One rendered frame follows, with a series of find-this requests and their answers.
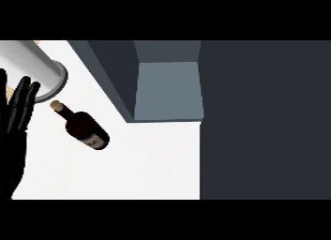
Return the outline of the white cylindrical pot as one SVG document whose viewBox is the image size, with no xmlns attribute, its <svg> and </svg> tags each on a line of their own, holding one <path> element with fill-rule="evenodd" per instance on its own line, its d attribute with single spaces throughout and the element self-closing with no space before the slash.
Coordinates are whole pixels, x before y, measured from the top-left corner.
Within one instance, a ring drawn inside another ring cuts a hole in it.
<svg viewBox="0 0 331 240">
<path fill-rule="evenodd" d="M 8 72 L 8 87 L 16 89 L 24 76 L 41 82 L 36 103 L 53 99 L 69 80 L 69 71 L 32 40 L 0 40 L 0 68 Z"/>
</svg>

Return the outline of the grey open cabinet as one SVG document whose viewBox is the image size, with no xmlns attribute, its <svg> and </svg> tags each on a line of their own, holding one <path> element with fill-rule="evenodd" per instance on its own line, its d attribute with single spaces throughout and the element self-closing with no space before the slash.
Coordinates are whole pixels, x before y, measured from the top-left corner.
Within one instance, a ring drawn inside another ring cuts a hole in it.
<svg viewBox="0 0 331 240">
<path fill-rule="evenodd" d="M 70 45 L 126 122 L 205 118 L 199 40 L 73 40 Z"/>
</svg>

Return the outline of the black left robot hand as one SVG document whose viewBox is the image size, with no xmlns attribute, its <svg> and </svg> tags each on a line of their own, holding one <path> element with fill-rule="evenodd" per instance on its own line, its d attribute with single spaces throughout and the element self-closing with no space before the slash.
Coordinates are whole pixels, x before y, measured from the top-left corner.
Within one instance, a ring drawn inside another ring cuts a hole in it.
<svg viewBox="0 0 331 240">
<path fill-rule="evenodd" d="M 11 98 L 7 98 L 7 86 L 8 72 L 0 68 L 0 201 L 13 199 L 24 175 L 27 129 L 41 83 L 24 76 Z"/>
</svg>

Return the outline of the dark wine bottle with cork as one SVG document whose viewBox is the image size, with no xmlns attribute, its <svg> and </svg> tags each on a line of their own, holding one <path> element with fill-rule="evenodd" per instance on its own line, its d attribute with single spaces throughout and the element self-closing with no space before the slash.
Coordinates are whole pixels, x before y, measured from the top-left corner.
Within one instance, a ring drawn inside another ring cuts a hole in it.
<svg viewBox="0 0 331 240">
<path fill-rule="evenodd" d="M 103 150 L 110 143 L 110 135 L 88 112 L 73 112 L 70 108 L 54 100 L 51 107 L 66 119 L 69 134 L 91 148 Z"/>
</svg>

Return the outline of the dark grey cabinet door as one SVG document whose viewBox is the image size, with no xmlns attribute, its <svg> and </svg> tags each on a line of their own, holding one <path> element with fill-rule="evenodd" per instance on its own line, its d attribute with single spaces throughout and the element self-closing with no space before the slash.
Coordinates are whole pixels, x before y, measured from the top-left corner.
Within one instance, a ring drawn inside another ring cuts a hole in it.
<svg viewBox="0 0 331 240">
<path fill-rule="evenodd" d="M 200 195 L 331 199 L 331 41 L 202 46 Z"/>
</svg>

